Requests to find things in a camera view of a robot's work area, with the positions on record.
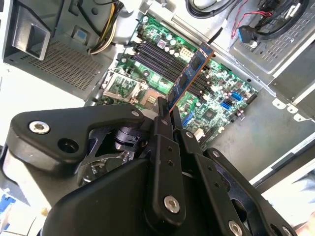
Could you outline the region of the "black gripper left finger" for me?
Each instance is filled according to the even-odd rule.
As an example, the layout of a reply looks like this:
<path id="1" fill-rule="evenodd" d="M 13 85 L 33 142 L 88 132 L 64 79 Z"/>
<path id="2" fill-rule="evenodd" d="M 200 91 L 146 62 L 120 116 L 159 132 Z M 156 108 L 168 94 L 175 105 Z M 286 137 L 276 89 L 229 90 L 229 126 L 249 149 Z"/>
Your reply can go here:
<path id="1" fill-rule="evenodd" d="M 133 160 L 169 157 L 181 164 L 165 99 L 157 109 L 155 118 L 131 104 L 20 113 L 10 124 L 7 155 L 38 180 L 70 183 L 69 193 Z"/>

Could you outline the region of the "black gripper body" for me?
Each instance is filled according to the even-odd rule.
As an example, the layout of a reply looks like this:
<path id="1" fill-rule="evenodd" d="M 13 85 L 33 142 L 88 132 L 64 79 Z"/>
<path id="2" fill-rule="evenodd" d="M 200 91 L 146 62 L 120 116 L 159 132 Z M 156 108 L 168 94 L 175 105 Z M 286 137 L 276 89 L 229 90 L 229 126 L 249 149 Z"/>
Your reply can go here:
<path id="1" fill-rule="evenodd" d="M 219 236 L 178 160 L 133 160 L 60 199 L 44 236 Z"/>

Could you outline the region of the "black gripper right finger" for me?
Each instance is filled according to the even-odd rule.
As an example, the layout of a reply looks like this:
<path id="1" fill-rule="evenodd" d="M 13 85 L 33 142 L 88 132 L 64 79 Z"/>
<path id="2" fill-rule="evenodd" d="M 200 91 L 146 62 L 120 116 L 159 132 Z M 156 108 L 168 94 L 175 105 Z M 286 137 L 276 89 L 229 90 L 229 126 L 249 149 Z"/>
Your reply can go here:
<path id="1" fill-rule="evenodd" d="M 171 112 L 184 172 L 192 175 L 210 236 L 294 236 L 293 228 L 216 148 L 201 150 Z"/>

